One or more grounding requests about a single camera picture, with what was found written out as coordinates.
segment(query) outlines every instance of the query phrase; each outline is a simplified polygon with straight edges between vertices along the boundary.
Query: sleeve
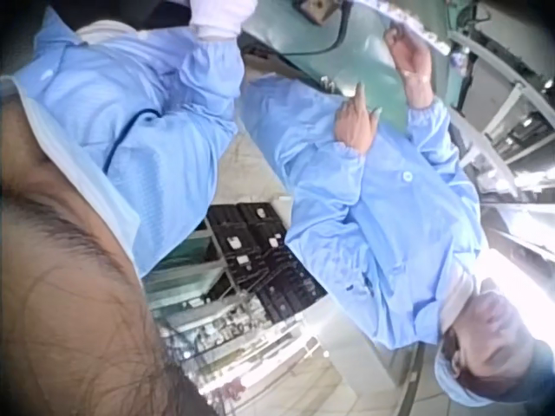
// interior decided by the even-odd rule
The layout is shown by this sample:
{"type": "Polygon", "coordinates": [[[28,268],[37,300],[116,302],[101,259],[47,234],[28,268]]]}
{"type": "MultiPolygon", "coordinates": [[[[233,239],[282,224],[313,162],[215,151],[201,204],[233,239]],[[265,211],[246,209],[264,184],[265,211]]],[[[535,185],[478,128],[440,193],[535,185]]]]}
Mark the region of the sleeve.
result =
{"type": "Polygon", "coordinates": [[[450,122],[445,105],[436,98],[427,109],[408,111],[408,137],[479,222],[478,193],[460,166],[459,150],[448,131],[450,122]]]}
{"type": "Polygon", "coordinates": [[[115,151],[108,176],[140,216],[134,256],[141,277],[206,214],[218,160],[237,132],[233,102],[243,73],[235,42],[198,42],[180,70],[185,104],[160,118],[141,116],[115,151]]]}
{"type": "Polygon", "coordinates": [[[286,243],[307,270],[341,302],[365,291],[369,247],[346,217],[360,198],[364,157],[342,143],[303,151],[291,168],[293,209],[286,243]]]}

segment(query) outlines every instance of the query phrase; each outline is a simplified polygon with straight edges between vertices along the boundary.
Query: worker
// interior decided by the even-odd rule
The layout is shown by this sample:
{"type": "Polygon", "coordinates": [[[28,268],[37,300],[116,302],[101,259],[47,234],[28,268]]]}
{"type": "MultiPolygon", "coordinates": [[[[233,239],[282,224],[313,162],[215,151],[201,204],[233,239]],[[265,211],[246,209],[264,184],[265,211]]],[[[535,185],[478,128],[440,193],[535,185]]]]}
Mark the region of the worker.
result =
{"type": "Polygon", "coordinates": [[[436,374],[452,399],[530,399],[553,383],[552,352],[505,297],[480,293],[479,199],[434,97],[430,51],[402,26],[385,43],[406,133],[368,112],[360,84],[346,101],[275,75],[244,87],[245,127],[293,197],[286,243],[371,340],[441,343],[436,374]]]}
{"type": "Polygon", "coordinates": [[[255,5],[192,0],[191,28],[140,33],[48,9],[0,78],[1,414],[215,416],[138,277],[205,216],[255,5]]]}
{"type": "MultiPolygon", "coordinates": [[[[99,21],[77,32],[48,8],[35,59],[15,74],[59,126],[56,135],[108,177],[118,200],[91,203],[105,211],[140,277],[194,231],[212,202],[218,160],[237,132],[244,65],[236,38],[255,6],[191,1],[193,30],[99,21]]],[[[87,182],[75,185],[105,197],[87,182]]]]}

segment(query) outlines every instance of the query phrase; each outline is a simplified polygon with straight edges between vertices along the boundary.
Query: wrist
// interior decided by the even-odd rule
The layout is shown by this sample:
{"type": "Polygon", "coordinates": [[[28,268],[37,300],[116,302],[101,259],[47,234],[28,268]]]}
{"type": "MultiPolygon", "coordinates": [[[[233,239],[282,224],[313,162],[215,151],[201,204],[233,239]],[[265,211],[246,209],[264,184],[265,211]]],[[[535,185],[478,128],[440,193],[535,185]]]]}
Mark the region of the wrist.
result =
{"type": "Polygon", "coordinates": [[[195,25],[193,27],[197,37],[203,41],[228,41],[235,39],[240,33],[240,30],[223,29],[216,26],[195,25]]]}
{"type": "Polygon", "coordinates": [[[423,110],[434,103],[434,89],[429,81],[406,81],[405,95],[408,106],[414,110],[423,110]]]}

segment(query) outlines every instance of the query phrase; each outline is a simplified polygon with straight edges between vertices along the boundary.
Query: button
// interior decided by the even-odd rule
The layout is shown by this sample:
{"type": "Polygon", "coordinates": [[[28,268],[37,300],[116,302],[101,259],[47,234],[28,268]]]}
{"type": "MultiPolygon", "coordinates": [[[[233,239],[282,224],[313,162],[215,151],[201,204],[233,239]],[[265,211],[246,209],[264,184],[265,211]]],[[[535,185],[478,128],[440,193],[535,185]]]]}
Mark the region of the button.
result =
{"type": "Polygon", "coordinates": [[[402,173],[402,180],[405,182],[412,182],[413,181],[413,174],[409,171],[405,171],[402,173]]]}
{"type": "Polygon", "coordinates": [[[50,78],[53,74],[54,74],[54,71],[52,69],[45,71],[44,74],[41,75],[41,81],[48,80],[48,78],[50,78]]]}

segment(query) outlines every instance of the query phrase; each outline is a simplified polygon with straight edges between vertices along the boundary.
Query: white floor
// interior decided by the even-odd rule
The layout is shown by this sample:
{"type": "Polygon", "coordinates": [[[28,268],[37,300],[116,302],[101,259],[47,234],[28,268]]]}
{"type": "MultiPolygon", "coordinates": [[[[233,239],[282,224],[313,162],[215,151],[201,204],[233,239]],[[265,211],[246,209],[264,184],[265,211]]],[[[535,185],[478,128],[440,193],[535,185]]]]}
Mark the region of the white floor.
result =
{"type": "Polygon", "coordinates": [[[272,201],[285,190],[247,133],[238,134],[219,161],[214,204],[272,201]]]}

